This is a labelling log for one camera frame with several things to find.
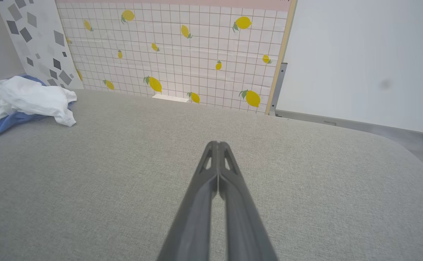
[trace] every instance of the wooden trim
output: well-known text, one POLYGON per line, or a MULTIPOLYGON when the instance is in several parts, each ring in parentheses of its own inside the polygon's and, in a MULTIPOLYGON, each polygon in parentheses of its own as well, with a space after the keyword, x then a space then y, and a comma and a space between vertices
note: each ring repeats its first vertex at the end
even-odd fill
POLYGON ((276 88, 276 81, 278 80, 279 70, 281 69, 281 63, 284 59, 284 54, 286 53, 287 42, 289 34, 291 34, 292 22, 294 20, 294 13, 296 10, 297 0, 291 0, 291 7, 289 7, 289 12, 287 13, 286 28, 284 30, 283 41, 281 43, 281 49, 279 50, 278 64, 276 64, 276 70, 274 72, 273 83, 271 84, 270 96, 268 97, 268 104, 266 104, 265 114, 270 113, 271 100, 273 99, 274 89, 276 88))

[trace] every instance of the grid pattern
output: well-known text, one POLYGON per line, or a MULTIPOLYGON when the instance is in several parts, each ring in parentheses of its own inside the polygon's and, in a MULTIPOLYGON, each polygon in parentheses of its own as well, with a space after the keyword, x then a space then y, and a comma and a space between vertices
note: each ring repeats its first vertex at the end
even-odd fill
POLYGON ((189 98, 187 93, 194 92, 206 106, 266 109, 287 12, 136 3, 60 3, 58 11, 86 89, 112 91, 103 84, 106 79, 114 91, 152 96, 155 92, 143 78, 153 76, 165 95, 189 98), (122 23, 124 10, 132 10, 135 19, 122 23), (234 32, 241 16, 252 25, 234 32), (84 20, 94 31, 84 28, 84 20), (181 34, 182 25, 192 38, 181 34), (264 63, 263 55, 273 63, 264 63), (260 96, 258 108, 239 96, 243 90, 260 96))

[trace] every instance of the yellow lemon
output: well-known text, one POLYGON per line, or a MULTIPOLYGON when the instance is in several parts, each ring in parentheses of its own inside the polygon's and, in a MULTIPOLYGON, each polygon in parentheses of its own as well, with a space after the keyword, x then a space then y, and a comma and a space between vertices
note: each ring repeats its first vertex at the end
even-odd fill
POLYGON ((125 10, 122 13, 122 23, 126 22, 126 21, 132 21, 134 19, 135 15, 134 13, 132 13, 131 10, 125 10))
POLYGON ((87 20, 84 20, 84 27, 91 32, 94 31, 91 24, 87 20))
POLYGON ((195 92, 188 92, 187 96, 189 96, 193 102, 200 103, 200 97, 195 92))
POLYGON ((251 24, 252 22, 250 19, 247 16, 243 16, 234 22, 233 31, 235 32, 235 30, 239 31, 239 29, 247 29, 251 24))
POLYGON ((239 96, 241 95, 242 95, 242 99, 245 98, 247 100, 247 103, 250 106, 258 107, 260 105, 260 96, 256 94, 254 91, 249 91, 249 90, 241 91, 239 93, 239 96))
POLYGON ((154 91, 161 92, 161 84, 160 84, 160 82, 159 82, 157 79, 155 79, 154 77, 147 76, 147 77, 145 77, 145 78, 144 78, 144 82, 145 82, 147 85, 150 85, 150 87, 151 87, 154 91))
POLYGON ((82 75, 81 75, 81 72, 78 70, 78 69, 76 69, 76 72, 78 73, 78 75, 79 75, 79 79, 81 79, 81 81, 82 81, 82 75))
POLYGON ((184 35, 184 37, 186 38, 192 38, 192 35, 189 32, 189 29, 187 29, 187 27, 185 25, 183 25, 181 27, 181 33, 184 35))
POLYGON ((103 84, 105 84, 109 89, 112 89, 112 90, 115 89, 115 86, 113 86, 112 82, 109 80, 104 80, 103 84))
POLYGON ((271 64, 273 61, 270 60, 270 58, 268 57, 268 55, 263 55, 263 63, 265 64, 271 64))
POLYGON ((220 60, 218 60, 218 62, 217 62, 217 64, 216 64, 215 68, 216 68, 216 70, 217 70, 217 71, 218 71, 218 70, 221 70, 221 61, 220 61, 220 60))
POLYGON ((154 43, 152 43, 152 49, 153 49, 154 51, 160 51, 160 48, 158 48, 158 47, 157 47, 157 45, 156 45, 156 44, 154 44, 154 43))

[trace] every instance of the pink strip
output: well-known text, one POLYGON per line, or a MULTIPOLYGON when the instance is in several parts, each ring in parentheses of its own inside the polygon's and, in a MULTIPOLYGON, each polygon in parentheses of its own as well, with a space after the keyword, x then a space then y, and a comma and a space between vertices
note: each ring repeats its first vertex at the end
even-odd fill
POLYGON ((176 5, 205 5, 250 9, 288 11, 291 0, 55 0, 57 3, 151 3, 176 5))

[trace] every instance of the geometric patterned wallpaper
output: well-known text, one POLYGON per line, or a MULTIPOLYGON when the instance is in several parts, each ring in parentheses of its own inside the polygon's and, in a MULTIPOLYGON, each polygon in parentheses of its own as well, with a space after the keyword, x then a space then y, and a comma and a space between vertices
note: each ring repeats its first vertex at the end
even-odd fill
POLYGON ((86 89, 266 109, 288 8, 72 2, 57 9, 86 89))
POLYGON ((0 0, 0 14, 26 74, 51 86, 83 88, 54 0, 0 0))

